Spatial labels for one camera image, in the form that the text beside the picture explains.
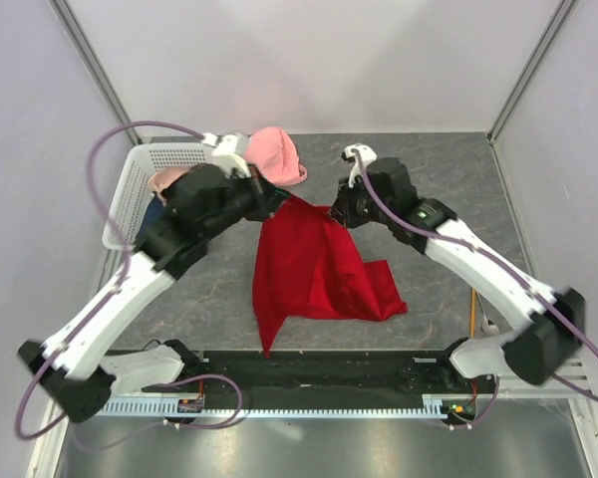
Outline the red cloth napkin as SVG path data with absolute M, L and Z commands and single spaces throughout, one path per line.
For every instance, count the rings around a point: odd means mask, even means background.
M 252 306 L 266 357 L 289 317 L 379 323 L 408 311 L 388 262 L 364 261 L 327 211 L 292 195 L 262 225 Z

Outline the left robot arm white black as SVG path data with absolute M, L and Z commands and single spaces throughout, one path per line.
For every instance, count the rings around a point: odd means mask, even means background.
M 212 239 L 242 219 L 265 221 L 289 192 L 257 172 L 225 174 L 210 164 L 162 192 L 161 216 L 139 235 L 117 275 L 66 326 L 42 343 L 25 342 L 22 362 L 68 418 L 81 423 L 116 395 L 154 385 L 191 390 L 198 367 L 181 343 L 112 356 L 111 345 L 139 313 L 208 252 Z

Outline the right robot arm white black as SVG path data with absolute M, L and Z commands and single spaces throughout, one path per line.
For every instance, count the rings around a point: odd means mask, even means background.
M 338 185 L 331 216 L 348 229 L 386 226 L 395 239 L 445 266 L 476 289 L 510 325 L 510 332 L 463 339 L 437 366 L 439 385 L 462 390 L 475 377 L 512 372 L 542 385 L 582 346 L 585 300 L 575 289 L 558 292 L 530 277 L 469 229 L 442 202 L 420 198 L 407 168 L 395 157 L 345 153 L 353 167 Z

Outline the pink baseball cap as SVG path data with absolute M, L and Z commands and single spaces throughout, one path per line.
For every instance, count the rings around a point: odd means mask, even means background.
M 279 126 L 256 131 L 250 137 L 245 160 L 277 186 L 293 186 L 307 179 L 307 169 L 300 162 L 294 141 Z

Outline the pink cloth in basket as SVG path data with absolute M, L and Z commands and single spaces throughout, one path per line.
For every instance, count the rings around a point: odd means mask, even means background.
M 168 189 L 180 177 L 190 171 L 190 166 L 173 166 L 156 172 L 148 181 L 149 191 L 161 202 L 166 205 L 166 199 L 162 192 Z

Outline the navy blue cloth in basket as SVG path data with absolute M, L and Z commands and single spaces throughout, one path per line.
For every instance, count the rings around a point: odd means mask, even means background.
M 158 197 L 153 196 L 141 221 L 137 236 L 141 236 L 148 227 L 160 219 L 160 217 L 163 215 L 163 212 L 164 205 Z

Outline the white plastic basket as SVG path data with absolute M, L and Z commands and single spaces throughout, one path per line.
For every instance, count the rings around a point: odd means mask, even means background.
M 149 180 L 170 167 L 208 162 L 210 155 L 211 148 L 197 142 L 149 143 L 131 149 L 109 210 L 128 243 L 135 241 L 151 202 Z

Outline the orange utensil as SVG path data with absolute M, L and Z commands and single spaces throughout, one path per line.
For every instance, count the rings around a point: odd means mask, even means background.
M 477 292 L 474 288 L 470 290 L 469 306 L 469 337 L 474 338 L 477 317 Z

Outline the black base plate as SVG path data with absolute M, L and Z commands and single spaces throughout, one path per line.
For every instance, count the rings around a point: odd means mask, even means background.
M 479 396 L 494 391 L 486 376 L 476 381 L 449 369 L 443 351 L 276 352 L 208 351 L 178 377 L 221 374 L 232 379 L 243 405 L 327 408 L 414 407 L 423 396 Z

